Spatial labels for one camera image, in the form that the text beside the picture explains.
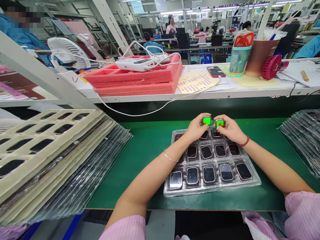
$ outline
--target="green workbench surface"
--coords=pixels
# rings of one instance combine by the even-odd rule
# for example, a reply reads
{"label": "green workbench surface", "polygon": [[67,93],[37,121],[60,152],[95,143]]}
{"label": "green workbench surface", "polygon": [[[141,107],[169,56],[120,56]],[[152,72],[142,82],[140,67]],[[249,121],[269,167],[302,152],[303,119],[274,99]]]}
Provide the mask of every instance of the green workbench surface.
{"label": "green workbench surface", "polygon": [[[317,193],[320,180],[311,175],[278,132],[286,118],[236,119],[243,132],[292,167]],[[134,137],[99,186],[87,208],[113,209],[121,194],[138,173],[171,143],[173,130],[187,128],[190,121],[122,123]],[[256,187],[165,198],[163,185],[148,204],[148,209],[180,210],[285,210],[283,194],[253,162],[262,184]]]}

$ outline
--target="red foam tray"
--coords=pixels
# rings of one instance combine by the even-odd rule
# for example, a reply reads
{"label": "red foam tray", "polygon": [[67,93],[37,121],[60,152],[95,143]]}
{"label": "red foam tray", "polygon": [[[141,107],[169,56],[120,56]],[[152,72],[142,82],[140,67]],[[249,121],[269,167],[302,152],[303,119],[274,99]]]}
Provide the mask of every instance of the red foam tray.
{"label": "red foam tray", "polygon": [[175,93],[176,91],[177,84],[183,69],[181,62],[175,65],[177,65],[177,70],[174,73],[172,82],[96,88],[95,91],[101,97],[172,94],[172,93]]}
{"label": "red foam tray", "polygon": [[[130,56],[128,58],[145,59],[149,58],[149,56]],[[179,61],[180,58],[178,55],[173,55],[171,57],[171,63]],[[84,78],[94,88],[166,83],[173,82],[178,65],[179,64],[157,66],[147,72],[133,72],[119,69],[116,64],[110,64],[99,70],[86,74]]]}

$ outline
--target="white cable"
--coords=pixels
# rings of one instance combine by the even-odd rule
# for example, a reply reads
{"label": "white cable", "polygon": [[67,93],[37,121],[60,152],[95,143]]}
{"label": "white cable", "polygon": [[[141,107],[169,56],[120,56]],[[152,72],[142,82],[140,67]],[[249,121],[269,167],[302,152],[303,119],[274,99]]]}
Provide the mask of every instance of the white cable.
{"label": "white cable", "polygon": [[[158,49],[160,49],[160,50],[162,51],[162,56],[164,56],[164,51],[163,51],[162,48],[159,48],[159,47],[157,47],[157,46],[147,46],[147,48],[145,48],[145,47],[142,46],[139,42],[133,41],[133,42],[129,45],[129,47],[127,48],[127,50],[124,52],[124,54],[121,56],[121,58],[120,58],[119,60],[122,60],[122,59],[125,57],[125,55],[126,55],[127,52],[131,49],[131,47],[132,47],[133,44],[138,44],[139,46],[141,46],[144,50],[146,50],[146,52],[147,52],[150,56],[151,56],[151,55],[152,55],[152,56],[155,56],[155,55],[154,55],[152,52],[150,52],[147,48],[148,48],[148,47],[158,48]],[[92,60],[92,59],[90,59],[90,58],[86,58],[86,57],[83,57],[83,56],[80,56],[80,55],[77,55],[77,54],[66,53],[66,52],[57,52],[56,50],[48,50],[48,51],[39,50],[39,51],[36,51],[36,52],[50,52],[50,51],[52,52],[52,54],[51,54],[51,63],[52,63],[52,65],[53,65],[54,67],[59,66],[58,62],[57,62],[56,60],[54,60],[54,58],[55,58],[55,56],[56,56],[57,54],[65,54],[65,55],[70,55],[70,56],[76,56],[76,57],[80,57],[80,58],[83,58],[83,59],[87,59],[87,60],[92,61],[92,62],[101,62],[101,63],[110,63],[110,64],[115,63],[115,62]],[[161,64],[162,61],[170,58],[170,57],[173,56],[173,55],[177,55],[177,54],[178,54],[179,57],[180,57],[180,61],[179,61],[179,62],[168,63],[168,64]],[[157,62],[157,60],[155,60],[155,59],[153,59],[153,60],[156,62],[156,64],[155,64],[154,66],[152,66],[151,68],[147,68],[147,70],[153,69],[153,68],[157,67],[158,65],[160,65],[160,66],[168,66],[168,65],[173,65],[173,64],[179,64],[179,63],[181,62],[181,55],[176,52],[176,53],[170,54],[170,56],[166,57],[165,59],[160,60],[159,62]]]}
{"label": "white cable", "polygon": [[111,108],[111,107],[109,107],[107,104],[105,104],[105,103],[103,102],[103,100],[101,99],[101,97],[99,96],[99,94],[97,94],[97,95],[98,95],[98,98],[100,99],[100,101],[103,103],[103,105],[105,105],[107,108],[111,109],[112,111],[115,111],[115,112],[117,112],[117,113],[120,113],[120,114],[129,116],[129,117],[140,117],[140,116],[145,116],[145,115],[148,115],[148,114],[151,114],[151,113],[155,113],[155,112],[161,110],[162,108],[164,108],[167,104],[169,104],[169,103],[171,103],[171,102],[174,102],[174,101],[176,101],[176,100],[180,100],[180,99],[185,98],[185,97],[191,97],[191,96],[197,95],[197,94],[199,94],[199,93],[202,93],[202,92],[204,92],[204,91],[207,91],[207,90],[213,88],[214,86],[216,86],[217,84],[219,84],[219,83],[221,82],[221,76],[218,76],[218,78],[219,78],[219,81],[218,81],[216,84],[214,84],[212,87],[203,89],[203,90],[201,90],[201,91],[199,91],[199,92],[193,93],[193,94],[188,95],[188,96],[184,96],[184,97],[181,97],[181,98],[177,98],[177,99],[171,100],[171,101],[167,102],[165,105],[163,105],[161,108],[159,108],[159,109],[157,109],[157,110],[155,110],[155,111],[153,111],[153,112],[149,112],[149,113],[145,113],[145,114],[140,114],[140,115],[130,115],[130,114],[118,112],[117,110],[114,110],[113,108]]}

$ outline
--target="red beaded bracelet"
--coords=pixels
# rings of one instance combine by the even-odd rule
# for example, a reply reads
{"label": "red beaded bracelet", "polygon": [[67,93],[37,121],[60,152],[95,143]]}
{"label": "red beaded bracelet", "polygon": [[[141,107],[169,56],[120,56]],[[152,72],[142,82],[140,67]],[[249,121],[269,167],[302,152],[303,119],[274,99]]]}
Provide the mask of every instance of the red beaded bracelet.
{"label": "red beaded bracelet", "polygon": [[239,147],[244,147],[245,145],[248,144],[249,140],[250,140],[250,137],[247,135],[247,141],[244,144],[238,144],[238,146]]}

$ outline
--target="blue stool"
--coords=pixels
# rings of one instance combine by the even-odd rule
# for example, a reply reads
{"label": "blue stool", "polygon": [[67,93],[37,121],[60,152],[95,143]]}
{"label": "blue stool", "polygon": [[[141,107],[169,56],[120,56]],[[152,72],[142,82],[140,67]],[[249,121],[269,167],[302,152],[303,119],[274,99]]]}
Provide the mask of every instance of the blue stool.
{"label": "blue stool", "polygon": [[201,59],[201,64],[210,64],[210,63],[212,63],[212,58],[211,58],[211,53],[210,54],[200,54],[200,57],[201,56],[204,56],[204,58],[203,59]]}

